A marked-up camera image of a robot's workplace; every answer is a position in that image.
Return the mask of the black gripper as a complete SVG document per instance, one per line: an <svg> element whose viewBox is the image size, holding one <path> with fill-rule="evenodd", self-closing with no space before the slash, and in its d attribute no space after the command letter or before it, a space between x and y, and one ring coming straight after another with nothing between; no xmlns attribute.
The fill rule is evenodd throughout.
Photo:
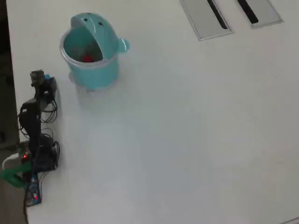
<svg viewBox="0 0 299 224"><path fill-rule="evenodd" d="M55 100L57 82L54 77L36 87L35 98L46 101L48 104Z"/></svg>

